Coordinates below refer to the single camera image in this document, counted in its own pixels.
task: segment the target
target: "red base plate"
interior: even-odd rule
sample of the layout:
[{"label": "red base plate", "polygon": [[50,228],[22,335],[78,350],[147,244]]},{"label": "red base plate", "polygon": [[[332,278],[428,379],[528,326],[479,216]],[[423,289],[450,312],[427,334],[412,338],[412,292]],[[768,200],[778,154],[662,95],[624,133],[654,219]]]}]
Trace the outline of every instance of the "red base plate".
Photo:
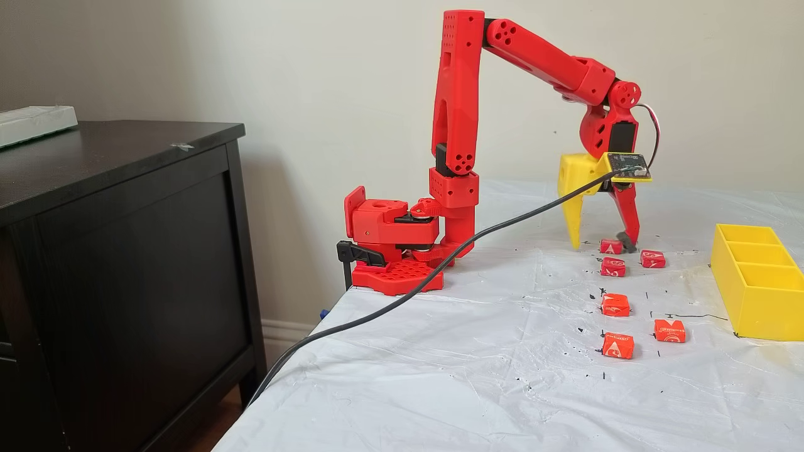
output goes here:
[{"label": "red base plate", "polygon": [[[386,273],[372,273],[355,270],[352,272],[352,285],[368,287],[386,295],[403,295],[418,286],[432,271],[424,262],[403,259],[394,262]],[[444,273],[439,273],[422,292],[444,288]]]}]

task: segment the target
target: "table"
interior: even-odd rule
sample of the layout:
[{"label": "table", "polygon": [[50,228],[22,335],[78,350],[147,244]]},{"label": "table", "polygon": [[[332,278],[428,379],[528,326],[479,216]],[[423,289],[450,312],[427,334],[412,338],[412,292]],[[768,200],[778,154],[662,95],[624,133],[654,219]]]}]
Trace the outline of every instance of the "table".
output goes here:
[{"label": "table", "polygon": [[[487,182],[478,230],[555,198],[544,183]],[[624,259],[598,273],[597,242],[621,230],[613,201],[585,199],[579,251],[560,208],[488,236],[373,322],[302,348],[215,452],[258,450],[800,450],[804,346],[740,339],[708,268],[715,223],[767,225],[804,261],[804,196],[640,187],[640,246],[665,269]],[[634,312],[597,310],[601,291]],[[393,298],[353,288],[316,328]],[[683,318],[660,343],[653,318]],[[601,355],[601,331],[632,335],[632,360]]]}]

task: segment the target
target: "floor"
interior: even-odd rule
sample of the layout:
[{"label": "floor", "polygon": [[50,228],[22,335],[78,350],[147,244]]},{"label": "floor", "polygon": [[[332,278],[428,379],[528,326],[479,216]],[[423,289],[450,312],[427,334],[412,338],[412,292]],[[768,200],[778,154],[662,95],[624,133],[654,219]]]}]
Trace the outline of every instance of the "floor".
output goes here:
[{"label": "floor", "polygon": [[243,410],[240,408],[240,391],[237,386],[218,404],[215,412],[204,420],[184,445],[176,452],[209,452],[235,423]]}]

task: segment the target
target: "yellow box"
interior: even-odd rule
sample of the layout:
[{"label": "yellow box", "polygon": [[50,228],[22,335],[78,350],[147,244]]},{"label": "yellow box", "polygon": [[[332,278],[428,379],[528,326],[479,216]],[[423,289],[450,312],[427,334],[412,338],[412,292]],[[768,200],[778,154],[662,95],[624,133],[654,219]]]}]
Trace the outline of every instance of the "yellow box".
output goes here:
[{"label": "yellow box", "polygon": [[717,224],[712,273],[737,335],[804,340],[804,274],[773,229]]}]

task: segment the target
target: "cable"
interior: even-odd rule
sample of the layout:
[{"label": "cable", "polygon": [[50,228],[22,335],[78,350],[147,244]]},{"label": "cable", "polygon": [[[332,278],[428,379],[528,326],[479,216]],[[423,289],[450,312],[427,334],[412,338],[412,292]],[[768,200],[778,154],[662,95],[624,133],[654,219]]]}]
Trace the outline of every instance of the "cable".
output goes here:
[{"label": "cable", "polygon": [[418,286],[414,287],[410,292],[406,293],[405,295],[399,297],[399,299],[397,299],[393,303],[385,306],[382,309],[379,309],[379,310],[377,310],[375,312],[372,312],[371,314],[366,315],[365,317],[361,317],[361,318],[358,318],[356,320],[352,320],[351,322],[344,323],[343,325],[338,325],[337,327],[332,327],[332,328],[330,328],[328,330],[319,331],[318,333],[316,333],[314,335],[307,336],[304,339],[298,341],[291,348],[289,348],[287,351],[285,351],[285,353],[283,353],[282,356],[280,356],[279,359],[276,360],[276,362],[274,362],[273,366],[271,366],[271,369],[268,371],[268,374],[265,376],[265,378],[262,380],[262,382],[260,382],[260,386],[254,392],[254,395],[252,396],[251,400],[248,401],[248,405],[246,405],[246,408],[249,407],[252,403],[254,403],[254,401],[260,396],[260,394],[262,394],[262,392],[265,390],[265,388],[268,387],[268,384],[271,382],[271,380],[273,380],[273,377],[276,376],[277,373],[279,373],[279,371],[282,369],[282,366],[285,365],[287,360],[289,360],[290,357],[293,356],[293,354],[296,353],[296,351],[298,351],[299,348],[304,347],[306,344],[311,343],[314,340],[318,340],[318,339],[327,337],[328,335],[333,335],[333,334],[338,333],[340,331],[345,331],[345,330],[348,330],[350,328],[354,328],[354,327],[357,327],[359,325],[363,325],[366,322],[370,322],[371,320],[374,320],[375,318],[378,318],[380,315],[386,314],[387,312],[390,312],[390,311],[398,308],[399,306],[402,306],[403,303],[405,303],[409,299],[413,298],[414,295],[416,295],[419,292],[421,292],[421,290],[424,289],[424,287],[429,282],[431,282],[433,280],[433,278],[436,277],[436,275],[438,275],[443,269],[445,269],[447,267],[447,265],[453,259],[455,259],[455,257],[457,257],[457,255],[461,251],[466,249],[466,247],[468,247],[470,244],[473,244],[476,240],[480,239],[481,237],[487,236],[487,235],[491,234],[492,232],[498,231],[498,230],[503,229],[503,228],[507,228],[508,226],[511,226],[512,224],[517,224],[520,221],[527,220],[528,218],[531,218],[533,216],[537,216],[542,212],[550,210],[550,209],[554,208],[555,206],[558,206],[558,205],[560,205],[560,204],[562,204],[562,203],[564,203],[566,201],[569,201],[570,199],[580,195],[584,191],[587,191],[589,188],[592,188],[592,187],[596,186],[597,184],[602,183],[605,180],[611,179],[612,176],[614,176],[614,175],[617,175],[617,174],[620,174],[620,173],[623,173],[623,172],[626,172],[626,171],[636,170],[636,169],[638,169],[637,166],[630,166],[630,167],[623,168],[623,169],[618,170],[618,171],[611,171],[611,172],[606,173],[605,175],[602,175],[601,177],[593,180],[592,182],[587,183],[583,187],[578,188],[577,190],[573,191],[572,193],[564,195],[564,196],[560,197],[559,199],[556,199],[555,201],[553,201],[551,203],[543,205],[540,208],[537,208],[537,209],[532,210],[532,211],[527,212],[527,213],[523,213],[520,216],[517,216],[517,217],[512,218],[510,220],[503,221],[502,223],[495,224],[494,226],[490,226],[489,228],[483,229],[482,231],[480,231],[477,234],[475,234],[472,237],[470,237],[467,241],[463,242],[461,244],[461,246],[458,246],[457,248],[455,248],[455,250],[452,251],[446,258],[444,258],[444,260],[439,265],[437,265],[432,271],[430,271],[430,274],[427,275],[427,277],[424,280],[422,280],[422,282],[420,282]]},{"label": "cable", "polygon": [[650,161],[648,162],[648,169],[650,166],[653,165],[653,159],[656,158],[656,151],[658,150],[658,138],[659,135],[662,134],[661,128],[658,126],[658,118],[656,117],[656,112],[648,104],[636,104],[637,107],[642,107],[648,111],[650,115],[650,120],[654,123],[654,128],[656,129],[656,143],[654,144],[654,152],[650,155]]}]

